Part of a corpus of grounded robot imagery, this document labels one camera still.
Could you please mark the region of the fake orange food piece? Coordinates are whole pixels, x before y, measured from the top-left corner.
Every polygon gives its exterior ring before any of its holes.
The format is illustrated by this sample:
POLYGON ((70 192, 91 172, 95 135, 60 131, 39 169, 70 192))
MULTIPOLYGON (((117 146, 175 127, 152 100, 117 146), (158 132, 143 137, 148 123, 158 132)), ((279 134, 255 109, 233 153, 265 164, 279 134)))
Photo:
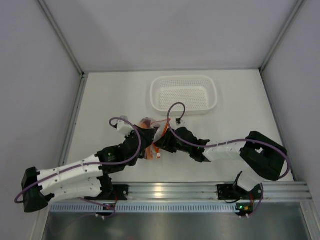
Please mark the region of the fake orange food piece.
MULTIPOLYGON (((145 117, 139 122, 139 127, 142 129, 152 129, 152 123, 155 122, 153 118, 145 117)), ((146 160, 153 160, 154 155, 153 155, 153 147, 149 146, 148 148, 145 149, 145 154, 144 154, 144 159, 146 160)))

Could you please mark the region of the clear zip top bag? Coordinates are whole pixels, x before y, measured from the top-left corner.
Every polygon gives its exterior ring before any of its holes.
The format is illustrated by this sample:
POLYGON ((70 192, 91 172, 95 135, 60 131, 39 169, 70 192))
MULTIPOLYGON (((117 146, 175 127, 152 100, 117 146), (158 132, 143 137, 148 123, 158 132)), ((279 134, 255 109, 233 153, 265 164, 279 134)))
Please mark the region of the clear zip top bag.
POLYGON ((151 130, 154 130, 153 142, 151 144, 152 153, 153 153, 153 157, 154 157, 154 159, 152 159, 152 160, 156 160, 156 159, 160 159, 161 158, 161 152, 160 152, 160 148, 157 147, 155 145, 155 143, 158 140, 160 140, 160 138, 163 137, 165 135, 165 133, 167 132, 168 123, 167 123, 167 120, 165 120, 165 119, 163 119, 163 120, 155 120, 155 122, 153 122, 151 126, 152 126, 151 130))

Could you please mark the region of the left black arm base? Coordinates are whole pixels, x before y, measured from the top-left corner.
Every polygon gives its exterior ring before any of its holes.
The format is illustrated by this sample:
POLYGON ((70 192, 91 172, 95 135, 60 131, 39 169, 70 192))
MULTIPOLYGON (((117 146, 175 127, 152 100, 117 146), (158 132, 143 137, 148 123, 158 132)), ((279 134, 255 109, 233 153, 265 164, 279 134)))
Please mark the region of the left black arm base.
POLYGON ((100 200, 106 201, 127 201, 129 193, 129 185, 115 184, 104 187, 98 196, 100 200))

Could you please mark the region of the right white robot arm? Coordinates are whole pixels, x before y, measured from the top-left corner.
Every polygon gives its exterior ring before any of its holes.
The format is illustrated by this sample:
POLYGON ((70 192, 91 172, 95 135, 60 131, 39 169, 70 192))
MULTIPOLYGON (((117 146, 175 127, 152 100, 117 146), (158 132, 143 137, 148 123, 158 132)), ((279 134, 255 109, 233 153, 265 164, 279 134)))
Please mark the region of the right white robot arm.
POLYGON ((183 152, 198 163, 241 161, 248 167, 241 170, 233 184, 221 186, 220 199, 240 200, 262 195, 261 184, 278 181, 288 162, 288 151, 258 131, 244 139, 210 145, 210 140, 194 136, 186 127, 176 130, 159 128, 154 146, 169 153, 183 152))

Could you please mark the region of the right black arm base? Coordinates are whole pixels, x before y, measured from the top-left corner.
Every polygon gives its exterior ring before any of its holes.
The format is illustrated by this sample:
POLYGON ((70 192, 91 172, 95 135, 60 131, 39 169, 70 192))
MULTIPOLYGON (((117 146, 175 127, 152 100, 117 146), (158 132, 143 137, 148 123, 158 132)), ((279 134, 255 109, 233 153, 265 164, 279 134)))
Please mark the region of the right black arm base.
POLYGON ((218 184, 217 195, 219 200, 231 204, 241 199, 240 195, 233 189, 232 184, 218 184))

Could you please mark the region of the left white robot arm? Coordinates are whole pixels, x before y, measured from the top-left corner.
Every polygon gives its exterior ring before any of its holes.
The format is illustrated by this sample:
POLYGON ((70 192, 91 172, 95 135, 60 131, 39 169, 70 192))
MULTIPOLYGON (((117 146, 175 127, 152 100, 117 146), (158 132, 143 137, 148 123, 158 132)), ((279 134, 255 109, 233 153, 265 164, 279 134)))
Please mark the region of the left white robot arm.
POLYGON ((62 167, 28 168, 21 181, 21 203, 25 213, 75 198, 107 200, 114 191, 111 174, 133 167, 153 143, 155 129, 136 127, 124 142, 109 146, 89 157, 62 167))

